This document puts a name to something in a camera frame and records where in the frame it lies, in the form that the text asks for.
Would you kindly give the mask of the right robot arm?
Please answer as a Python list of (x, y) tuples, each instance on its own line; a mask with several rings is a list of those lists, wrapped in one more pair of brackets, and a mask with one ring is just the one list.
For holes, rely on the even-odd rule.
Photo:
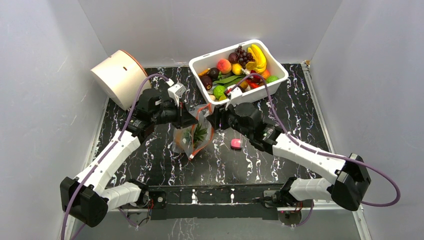
[(263, 120), (251, 103), (220, 106), (206, 119), (215, 129), (236, 130), (258, 151), (288, 159), (320, 175), (316, 179), (289, 178), (279, 191), (264, 195), (266, 205), (295, 207), (305, 200), (325, 200), (349, 211), (359, 209), (371, 178), (353, 159), (338, 159), (326, 151), (319, 154), (318, 148), (290, 139), (282, 128)]

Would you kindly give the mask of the clear zip top bag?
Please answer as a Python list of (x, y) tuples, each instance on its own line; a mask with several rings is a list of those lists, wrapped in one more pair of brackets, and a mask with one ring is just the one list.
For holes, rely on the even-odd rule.
[(173, 153), (185, 153), (192, 160), (202, 149), (204, 149), (214, 136), (214, 128), (207, 120), (212, 113), (212, 105), (198, 105), (189, 112), (196, 120), (196, 124), (181, 129), (175, 128), (171, 150)]

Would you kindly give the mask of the orange toy pineapple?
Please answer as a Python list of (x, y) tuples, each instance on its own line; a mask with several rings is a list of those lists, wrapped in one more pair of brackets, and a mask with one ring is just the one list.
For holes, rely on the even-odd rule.
[(197, 148), (205, 139), (208, 133), (208, 128), (202, 124), (195, 124), (184, 129), (177, 129), (174, 137), (174, 142), (182, 148), (183, 145)]

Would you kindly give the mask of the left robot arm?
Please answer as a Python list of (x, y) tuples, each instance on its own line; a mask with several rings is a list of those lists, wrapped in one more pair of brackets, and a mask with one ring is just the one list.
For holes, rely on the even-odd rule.
[(150, 198), (146, 184), (135, 179), (112, 188), (107, 188), (107, 184), (157, 125), (172, 124), (181, 129), (198, 123), (182, 100), (185, 91), (186, 87), (179, 83), (169, 87), (167, 95), (153, 88), (143, 90), (122, 129), (116, 131), (106, 148), (76, 177), (65, 177), (60, 183), (61, 205), (66, 216), (95, 227), (111, 210), (127, 204), (137, 208), (147, 206)]

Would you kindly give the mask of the white garlic bulb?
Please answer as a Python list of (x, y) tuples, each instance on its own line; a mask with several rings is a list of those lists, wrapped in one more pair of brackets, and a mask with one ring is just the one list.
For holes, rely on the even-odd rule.
[(242, 68), (241, 71), (243, 72), (243, 74), (245, 74), (246, 76), (251, 74), (251, 71), (245, 68)]

